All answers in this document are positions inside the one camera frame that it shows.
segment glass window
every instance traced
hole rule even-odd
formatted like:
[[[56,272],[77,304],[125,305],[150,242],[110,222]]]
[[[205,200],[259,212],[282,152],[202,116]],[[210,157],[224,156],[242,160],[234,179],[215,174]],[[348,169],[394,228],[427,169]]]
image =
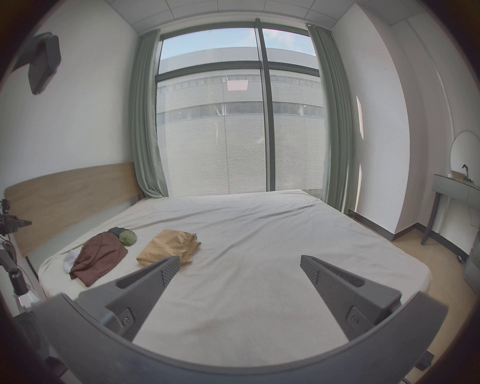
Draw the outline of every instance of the glass window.
[[[276,189],[319,189],[323,184],[325,156],[320,78],[286,71],[272,70],[271,74],[277,79],[272,82]]]
[[[158,72],[235,60],[258,60],[253,28],[212,29],[166,39]]]
[[[223,78],[248,79],[228,91]],[[194,81],[203,85],[191,86]],[[162,81],[157,140],[169,196],[266,191],[265,132],[259,70],[222,70]]]
[[[310,36],[264,29],[268,61],[298,64],[318,69],[318,61]]]

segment headboard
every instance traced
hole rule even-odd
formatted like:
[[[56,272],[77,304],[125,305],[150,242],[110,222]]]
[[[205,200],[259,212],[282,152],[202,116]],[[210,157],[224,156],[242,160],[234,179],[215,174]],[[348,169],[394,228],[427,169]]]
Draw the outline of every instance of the headboard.
[[[10,213],[32,225],[15,232],[23,256],[92,214],[143,197],[133,163],[72,169],[8,187]]]

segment ceiling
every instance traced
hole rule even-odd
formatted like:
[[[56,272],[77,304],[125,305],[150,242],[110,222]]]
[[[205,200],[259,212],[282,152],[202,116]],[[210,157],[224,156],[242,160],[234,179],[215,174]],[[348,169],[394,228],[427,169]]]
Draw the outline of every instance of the ceiling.
[[[332,28],[355,0],[105,0],[139,34],[162,24],[204,14],[249,12],[286,16]],[[357,0],[387,24],[423,11],[415,0]]]

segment window frame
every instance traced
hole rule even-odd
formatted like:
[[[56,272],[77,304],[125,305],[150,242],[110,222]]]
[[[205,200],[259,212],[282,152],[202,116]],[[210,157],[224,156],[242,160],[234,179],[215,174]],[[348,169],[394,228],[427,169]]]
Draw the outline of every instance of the window frame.
[[[220,61],[205,64],[198,64],[189,67],[179,68],[172,71],[158,73],[160,67],[160,56],[163,47],[163,41],[172,37],[177,37],[189,33],[223,29],[223,28],[253,28],[257,41],[258,60],[237,60],[237,61]],[[312,75],[320,78],[320,71],[316,68],[306,67],[297,64],[283,63],[277,61],[269,61],[267,50],[265,46],[265,39],[263,29],[276,29],[278,31],[292,32],[298,35],[310,37],[305,29],[290,27],[287,25],[262,23],[260,19],[255,19],[255,22],[226,22],[203,24],[190,28],[181,29],[178,31],[160,34],[158,49],[155,61],[155,85],[161,81],[181,77],[185,75],[228,70],[228,69],[259,69],[262,82],[262,96],[263,96],[263,114],[265,121],[265,161],[266,161],[266,190],[275,190],[275,127],[274,127],[274,103],[272,98],[272,80],[270,78],[270,70],[280,70],[293,73],[302,73]]]

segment mattress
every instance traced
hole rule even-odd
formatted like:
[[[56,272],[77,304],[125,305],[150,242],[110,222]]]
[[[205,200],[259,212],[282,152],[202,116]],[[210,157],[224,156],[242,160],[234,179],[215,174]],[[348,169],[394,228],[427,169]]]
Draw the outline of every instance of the mattress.
[[[199,364],[280,364],[348,342],[301,270],[302,254],[396,288],[403,302],[431,281],[426,265],[315,197],[260,192],[141,200],[41,265],[48,297],[75,299],[87,289],[63,271],[64,253],[115,226],[138,240],[92,287],[141,268],[136,256],[162,230],[197,234],[193,262],[180,268],[133,342]]]

